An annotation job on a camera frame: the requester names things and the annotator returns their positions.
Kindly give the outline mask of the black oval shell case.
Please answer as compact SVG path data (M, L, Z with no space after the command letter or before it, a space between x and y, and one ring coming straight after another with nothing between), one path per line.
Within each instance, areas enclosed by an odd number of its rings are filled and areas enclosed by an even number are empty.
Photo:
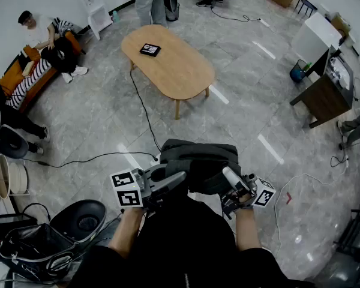
M0 126L0 154L13 159L21 159L28 152L28 142L15 129Z
M103 203L85 199L63 209L50 221L50 226L75 243L94 239L106 219Z

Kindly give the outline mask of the black glass cabinet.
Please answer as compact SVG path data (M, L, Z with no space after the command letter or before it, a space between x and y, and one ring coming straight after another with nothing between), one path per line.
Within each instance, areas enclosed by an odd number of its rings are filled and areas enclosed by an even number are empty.
M7 214L0 215L0 243L7 235L7 233L13 229L33 226L37 224L37 219L22 214Z

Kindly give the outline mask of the oval wooden table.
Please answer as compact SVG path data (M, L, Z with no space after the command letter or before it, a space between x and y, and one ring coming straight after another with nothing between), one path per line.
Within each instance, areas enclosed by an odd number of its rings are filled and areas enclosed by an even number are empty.
M160 46L156 57L141 54L144 44ZM179 119L181 101L201 93L209 96L215 79L212 64L161 25L146 25L124 37L121 49L130 60L130 69L140 71L168 98L175 100L175 119Z

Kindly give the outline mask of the orange sofa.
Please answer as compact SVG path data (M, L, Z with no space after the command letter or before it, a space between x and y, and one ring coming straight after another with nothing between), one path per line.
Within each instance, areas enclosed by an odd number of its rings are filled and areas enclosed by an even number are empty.
M11 95L11 93L14 91L15 87L26 76L30 76L32 74L35 66L37 65L38 61L41 58L42 57L40 56L39 52L29 46L25 46L20 51L18 56L14 59L13 63L9 66L9 68L7 69L5 74L0 79L0 85L2 86L2 89L6 95L6 98Z

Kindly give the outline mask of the black metal rack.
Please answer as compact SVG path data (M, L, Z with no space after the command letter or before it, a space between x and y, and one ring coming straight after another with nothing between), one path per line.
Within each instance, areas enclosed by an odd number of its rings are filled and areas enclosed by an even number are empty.
M360 209L352 209L350 220L341 234L334 242L336 252L346 254L360 262Z

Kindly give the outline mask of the dark wooden cabinet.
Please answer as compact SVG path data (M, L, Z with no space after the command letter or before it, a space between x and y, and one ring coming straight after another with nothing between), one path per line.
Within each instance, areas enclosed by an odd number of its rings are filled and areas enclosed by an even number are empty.
M303 78L310 85L296 96L290 105L303 102L316 119L310 128L320 126L352 108L354 76L351 67L341 56L341 51L331 46L305 72Z

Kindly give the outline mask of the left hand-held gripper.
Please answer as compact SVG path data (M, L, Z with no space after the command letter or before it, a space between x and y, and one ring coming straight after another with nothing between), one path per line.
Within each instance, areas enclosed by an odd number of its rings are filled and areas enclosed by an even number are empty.
M125 169L110 174L110 181L118 206L156 210L163 205L171 191L183 183L185 171L166 175L166 164L149 169Z

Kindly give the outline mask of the white round stool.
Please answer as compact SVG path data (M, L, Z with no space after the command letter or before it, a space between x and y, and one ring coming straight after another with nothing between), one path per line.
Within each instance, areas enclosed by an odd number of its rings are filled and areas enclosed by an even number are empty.
M0 198L9 196L27 196L28 176L25 166L9 161L0 154Z

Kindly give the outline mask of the small striped pillow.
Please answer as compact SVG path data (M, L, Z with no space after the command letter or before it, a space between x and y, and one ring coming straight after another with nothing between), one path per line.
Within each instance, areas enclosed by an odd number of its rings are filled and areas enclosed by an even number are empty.
M55 27L56 33L60 36L64 36L68 31L74 31L74 25L66 20L61 20L56 17L53 19L53 26Z

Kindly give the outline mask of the person's left forearm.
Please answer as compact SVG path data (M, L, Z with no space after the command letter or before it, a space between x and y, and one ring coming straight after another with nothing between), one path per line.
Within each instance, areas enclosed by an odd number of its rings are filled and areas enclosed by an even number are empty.
M121 222L108 243L108 247L126 259L137 238L145 210L141 207L127 208Z

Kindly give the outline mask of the blue waste bin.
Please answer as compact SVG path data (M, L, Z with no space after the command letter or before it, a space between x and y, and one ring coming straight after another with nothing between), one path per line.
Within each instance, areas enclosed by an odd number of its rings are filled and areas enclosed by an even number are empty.
M295 83L299 83L303 80L303 78L305 77L305 72L306 72L305 69L306 69L307 65L308 64L305 61L298 59L296 64L293 66L289 75L290 75L290 78Z

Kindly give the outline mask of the person's black clothing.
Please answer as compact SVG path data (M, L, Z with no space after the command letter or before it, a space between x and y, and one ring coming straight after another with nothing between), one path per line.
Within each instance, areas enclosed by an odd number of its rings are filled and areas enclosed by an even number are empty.
M142 218L129 256L102 245L84 256L68 288L316 288L292 280L265 248L239 251L236 227L187 194Z

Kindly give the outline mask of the long striped cushion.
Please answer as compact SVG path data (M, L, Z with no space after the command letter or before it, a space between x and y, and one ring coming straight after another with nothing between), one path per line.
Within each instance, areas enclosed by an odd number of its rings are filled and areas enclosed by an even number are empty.
M31 100L54 75L55 69L43 58L35 66L32 74L26 76L7 97L6 104L23 112Z

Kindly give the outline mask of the black backpack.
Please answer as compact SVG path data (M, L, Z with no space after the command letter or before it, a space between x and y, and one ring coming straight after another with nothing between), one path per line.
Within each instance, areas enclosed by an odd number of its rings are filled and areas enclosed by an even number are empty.
M185 172L188 189L205 195L223 196L232 189L223 175L225 167L241 174L238 150L230 144L169 139L162 146L160 163L166 165L166 177Z

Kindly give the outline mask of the open black bag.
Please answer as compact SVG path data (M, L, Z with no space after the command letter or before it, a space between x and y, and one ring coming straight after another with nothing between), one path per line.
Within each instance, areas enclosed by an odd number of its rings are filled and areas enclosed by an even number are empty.
M76 243L48 224L13 229L0 244L0 260L37 282L65 277L75 252Z

